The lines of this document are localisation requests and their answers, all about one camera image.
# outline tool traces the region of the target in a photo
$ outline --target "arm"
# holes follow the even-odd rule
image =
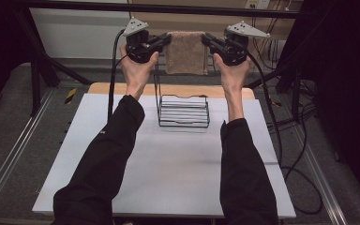
[[[121,47],[121,54],[126,55],[125,46]],[[138,99],[157,60],[157,52],[142,65],[129,58],[122,60],[126,95],[108,124],[90,142],[69,184],[54,195],[53,224],[113,224],[112,199],[121,187],[137,130],[144,119]]]
[[[244,117],[242,87],[250,59],[227,67],[218,54],[214,58],[229,111],[229,123],[221,127],[220,203],[224,217],[230,225],[278,224],[276,197]]]

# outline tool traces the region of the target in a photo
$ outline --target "white table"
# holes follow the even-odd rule
[[[115,96],[115,102],[121,96]],[[53,195],[66,186],[87,145],[107,120],[107,95],[85,94],[33,211],[51,215]],[[222,218],[218,199],[220,127],[227,119],[224,98],[209,98],[208,128],[160,127],[155,97],[142,96],[145,119],[128,160],[123,185],[112,201],[113,214],[127,217]],[[258,100],[244,100],[253,141],[277,197],[280,218],[295,213]]]

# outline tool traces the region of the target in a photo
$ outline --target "gray floor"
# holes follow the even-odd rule
[[[109,80],[109,70],[106,68],[91,67],[77,69],[85,77],[99,82]],[[251,80],[257,79],[253,74]],[[52,217],[37,215],[31,212],[32,206],[38,196],[37,191],[51,168],[61,141],[66,136],[66,130],[75,114],[87,86],[81,86],[61,76],[61,87],[54,90],[44,116],[37,125],[29,143],[14,170],[0,193],[0,224],[43,224],[42,221],[52,221]],[[12,75],[2,93],[0,100],[0,166],[4,163],[11,147],[17,141],[25,127],[31,112],[31,77],[29,67],[18,67]],[[219,84],[219,77],[208,76],[176,76],[162,79],[163,83],[184,84]],[[275,81],[269,83],[270,93],[274,101],[279,98],[274,88]],[[77,86],[77,93],[68,105],[64,104],[71,86]],[[266,121],[270,121],[263,101],[261,87],[254,90],[256,98],[261,101]],[[274,107],[277,120],[288,118],[282,107]],[[277,148],[277,139],[272,136],[274,146]],[[291,165],[300,152],[293,129],[281,131],[283,144],[283,165]],[[360,224],[360,186],[353,177],[353,173],[346,164],[335,161],[334,152],[326,140],[320,119],[312,117],[307,121],[307,140],[321,165],[324,174],[332,187],[337,201],[349,224]],[[306,162],[302,159],[297,169],[311,178]],[[293,203],[305,210],[315,210],[319,199],[314,189],[305,179],[297,173],[289,178],[288,188]],[[318,215],[305,215],[297,212],[297,218],[286,219],[286,224],[332,224],[325,207]]]

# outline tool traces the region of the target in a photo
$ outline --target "black long-sleeved shirt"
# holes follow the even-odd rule
[[[124,96],[89,144],[69,184],[54,195],[53,224],[113,224],[112,199],[121,187],[143,119],[140,103]],[[224,123],[221,140],[220,202],[228,223],[277,224],[276,197],[247,121]]]

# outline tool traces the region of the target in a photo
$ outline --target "brown cloth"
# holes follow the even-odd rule
[[[207,48],[202,43],[204,32],[174,31],[166,46],[166,73],[207,75]]]

